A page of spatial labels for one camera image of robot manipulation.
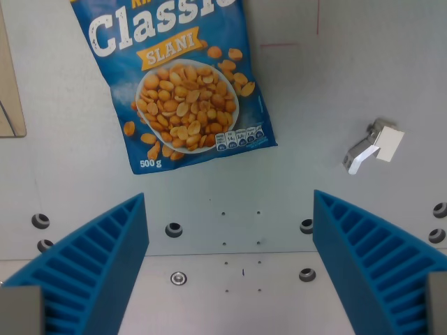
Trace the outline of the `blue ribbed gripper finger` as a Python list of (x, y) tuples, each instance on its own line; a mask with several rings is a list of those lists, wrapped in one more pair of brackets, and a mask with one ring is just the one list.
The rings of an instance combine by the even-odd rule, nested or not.
[(313, 241), (356, 334), (427, 334), (425, 283), (446, 256), (388, 221), (314, 191)]
[(42, 290), (46, 334), (118, 334), (148, 246), (140, 193), (64, 237), (3, 286)]

